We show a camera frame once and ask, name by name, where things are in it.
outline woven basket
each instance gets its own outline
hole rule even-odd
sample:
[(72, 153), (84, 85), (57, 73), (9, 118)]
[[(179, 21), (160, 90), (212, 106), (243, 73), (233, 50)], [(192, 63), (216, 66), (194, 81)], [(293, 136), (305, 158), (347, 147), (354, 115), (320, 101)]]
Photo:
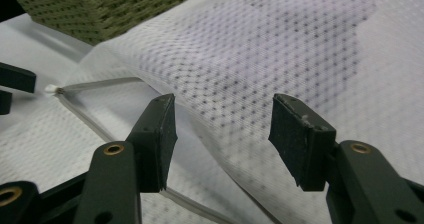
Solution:
[(18, 0), (35, 22), (97, 44), (185, 0)]

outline white cloth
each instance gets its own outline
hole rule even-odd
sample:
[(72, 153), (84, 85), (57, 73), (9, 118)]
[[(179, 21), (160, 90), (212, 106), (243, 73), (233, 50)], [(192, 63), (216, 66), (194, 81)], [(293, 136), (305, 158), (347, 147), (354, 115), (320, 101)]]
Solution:
[[(179, 119), (189, 115), (195, 133), (185, 132), (192, 129), (186, 129), (190, 122), (180, 122), (169, 185), (193, 200), (237, 222), (269, 222), (222, 167), (283, 223), (329, 223), (325, 194), (303, 193), (296, 187), (267, 141), (272, 96), (299, 97), (338, 130), (339, 141), (370, 143), (400, 175), (423, 183), (423, 4), (423, 0), (189, 0), (97, 46), (68, 84), (136, 76), (159, 93), (173, 92), (180, 104), (177, 112), (188, 113)], [(70, 99), (112, 136), (122, 138), (135, 113), (148, 102), (137, 99), (146, 92), (145, 84), (125, 84), (81, 91)], [(48, 113), (47, 108), (30, 123), (52, 112), (64, 122), (74, 119), (59, 114), (60, 107), (50, 107)], [(74, 153), (68, 165), (57, 166), (66, 173), (62, 176), (47, 168), (25, 171), (35, 168), (34, 159), (23, 162), (19, 158), (26, 149), (18, 153), (8, 143), (18, 140), (24, 145), (23, 136), (29, 134), (23, 130), (29, 127), (40, 142), (69, 132), (51, 124), (48, 128), (54, 133), (46, 134), (39, 130), (45, 126), (26, 124), (26, 129), (3, 134), (0, 163), (7, 168), (1, 169), (2, 180), (28, 175), (49, 187), (69, 172), (87, 168), (91, 155)], [(93, 133), (75, 132), (81, 133), (77, 140), (48, 150), (63, 156), (77, 147), (89, 152), (101, 144)], [(192, 148), (184, 145), (189, 139), (195, 139)], [(81, 147), (81, 141), (93, 144)], [(207, 158), (200, 143), (213, 159)], [(39, 160), (58, 163), (55, 158), (51, 154)], [(147, 223), (156, 215), (143, 209)], [(176, 223), (187, 222), (173, 216)]]

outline brass screw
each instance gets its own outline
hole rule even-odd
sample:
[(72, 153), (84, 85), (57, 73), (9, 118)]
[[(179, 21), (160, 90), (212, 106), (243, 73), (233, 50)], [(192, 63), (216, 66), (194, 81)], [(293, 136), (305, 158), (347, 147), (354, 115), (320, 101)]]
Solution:
[(371, 153), (371, 148), (367, 145), (364, 145), (362, 143), (353, 143), (350, 145), (350, 148), (354, 150), (355, 152), (361, 153), (361, 154), (369, 154)]
[(22, 195), (22, 189), (17, 186), (8, 187), (0, 190), (0, 207), (6, 206)]
[(106, 147), (103, 150), (103, 153), (108, 156), (113, 156), (113, 155), (121, 153), (124, 149), (125, 149), (124, 146), (121, 144), (112, 144)]

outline wicker basket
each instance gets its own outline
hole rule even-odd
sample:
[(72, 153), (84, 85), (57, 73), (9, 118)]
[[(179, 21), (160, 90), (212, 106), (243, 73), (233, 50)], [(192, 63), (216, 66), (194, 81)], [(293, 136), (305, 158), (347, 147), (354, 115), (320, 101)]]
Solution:
[(96, 44), (185, 0), (18, 0), (35, 22)]

